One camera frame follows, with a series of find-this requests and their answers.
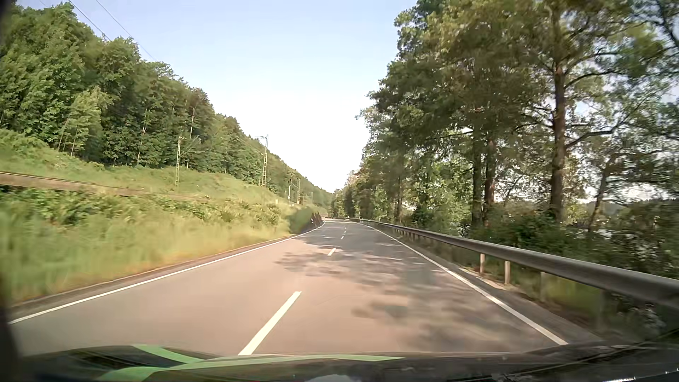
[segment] metal guardrail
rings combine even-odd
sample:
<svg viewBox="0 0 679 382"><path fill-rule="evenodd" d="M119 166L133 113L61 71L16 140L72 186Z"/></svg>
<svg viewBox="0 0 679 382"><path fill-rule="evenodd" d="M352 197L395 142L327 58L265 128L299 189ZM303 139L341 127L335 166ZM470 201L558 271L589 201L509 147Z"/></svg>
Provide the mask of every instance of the metal guardrail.
<svg viewBox="0 0 679 382"><path fill-rule="evenodd" d="M483 273L485 255L504 260L505 283L509 283L509 269L511 269L510 262L515 262L544 273L563 277L564 279L573 280L595 288L630 296L641 301L653 302L679 309L679 280L677 279L544 254L537 251L509 247L507 245L487 243L485 241L455 237L438 232L377 222L375 220L356 218L349 218L349 220L379 224L408 235L425 237L441 243L478 252L480 254L481 273Z"/></svg>

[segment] grassy slope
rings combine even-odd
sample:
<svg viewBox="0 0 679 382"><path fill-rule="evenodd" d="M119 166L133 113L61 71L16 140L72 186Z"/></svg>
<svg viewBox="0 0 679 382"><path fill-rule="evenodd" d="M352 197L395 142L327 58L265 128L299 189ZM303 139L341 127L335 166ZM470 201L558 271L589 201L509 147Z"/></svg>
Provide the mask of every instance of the grassy slope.
<svg viewBox="0 0 679 382"><path fill-rule="evenodd" d="M175 190L173 169L104 169L7 131L0 131L0 171L213 198L0 193L0 272L15 302L284 237L316 211L276 204L279 196L228 175L184 169Z"/></svg>
<svg viewBox="0 0 679 382"><path fill-rule="evenodd" d="M199 173L182 168L179 187L175 187L175 168L104 167L57 152L46 143L13 131L0 129L0 171L44 177L87 181L103 186L136 188L159 193L174 193L211 198L240 199L268 203L282 197L254 184L226 174Z"/></svg>

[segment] blue sky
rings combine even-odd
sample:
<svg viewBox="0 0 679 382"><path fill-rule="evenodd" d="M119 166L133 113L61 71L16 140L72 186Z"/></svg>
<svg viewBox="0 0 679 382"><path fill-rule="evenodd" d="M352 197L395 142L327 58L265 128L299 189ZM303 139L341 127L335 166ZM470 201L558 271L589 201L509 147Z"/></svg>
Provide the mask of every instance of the blue sky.
<svg viewBox="0 0 679 382"><path fill-rule="evenodd" d="M107 37L127 37L96 0L72 1ZM368 132L354 117L396 55L394 18L415 1L99 0L217 112L268 134L274 153L330 192L359 166Z"/></svg>

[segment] overhead wire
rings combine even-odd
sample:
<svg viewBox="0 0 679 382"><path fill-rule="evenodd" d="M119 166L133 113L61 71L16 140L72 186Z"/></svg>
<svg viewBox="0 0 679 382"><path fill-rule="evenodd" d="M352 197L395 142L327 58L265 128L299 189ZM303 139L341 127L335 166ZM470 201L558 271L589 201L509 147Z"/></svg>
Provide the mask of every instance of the overhead wire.
<svg viewBox="0 0 679 382"><path fill-rule="evenodd" d="M151 57L152 60L157 61L157 60L151 55L151 53L149 53L149 51L146 50L146 48L144 48L143 45L141 45L141 43L139 42L139 40L135 39L134 36L132 36L132 33L130 33L127 29L125 29L125 27L123 27L123 24L120 24L120 21L118 21L117 18L115 18L115 17L111 14L111 12L109 12L109 10L106 9L106 7L105 7L102 3L99 2L99 0L96 0L96 3L99 4L99 6L101 6L101 7L106 11L106 13L109 14L109 16L113 19L113 21L115 21L118 25L120 25L121 28L123 28L123 31L125 31L125 33L127 33L128 36L130 36L130 38L132 38L133 40L136 41L136 43L139 45L139 47L140 47L144 52L146 52L146 54L148 54L149 57Z"/></svg>
<svg viewBox="0 0 679 382"><path fill-rule="evenodd" d="M236 139L239 140L239 141L241 141L241 142L243 142L243 143L245 143L247 146L253 148L259 155L263 155L263 154L259 151L258 148L256 148L255 146L252 145L252 143L249 143L249 142L246 142L246 141L242 140L242 139L241 139L239 136L237 136L237 135L236 135Z"/></svg>
<svg viewBox="0 0 679 382"><path fill-rule="evenodd" d="M100 28L99 28L92 20L90 20L89 17L87 17L87 15L85 14L85 12L81 11L80 8L78 8L78 6L75 5L71 0L68 0L68 2L71 3L71 5L72 5L75 9L78 10L78 12L80 12L83 16L85 16L85 18L87 19L87 21L90 22L90 24L94 25L94 28L96 28L96 29L101 33L101 35L103 36L104 39L110 40L108 37L106 37L106 33L104 33L104 31L102 31L102 30L101 30L101 29L100 29Z"/></svg>

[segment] asphalt road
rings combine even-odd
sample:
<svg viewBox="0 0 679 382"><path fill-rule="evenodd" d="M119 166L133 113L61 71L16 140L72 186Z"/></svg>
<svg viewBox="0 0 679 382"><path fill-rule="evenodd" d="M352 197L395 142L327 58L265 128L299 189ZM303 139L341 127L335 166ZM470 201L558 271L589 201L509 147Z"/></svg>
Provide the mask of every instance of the asphalt road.
<svg viewBox="0 0 679 382"><path fill-rule="evenodd" d="M27 355L129 344L220 355L556 345L399 242L343 221L37 315L12 329Z"/></svg>

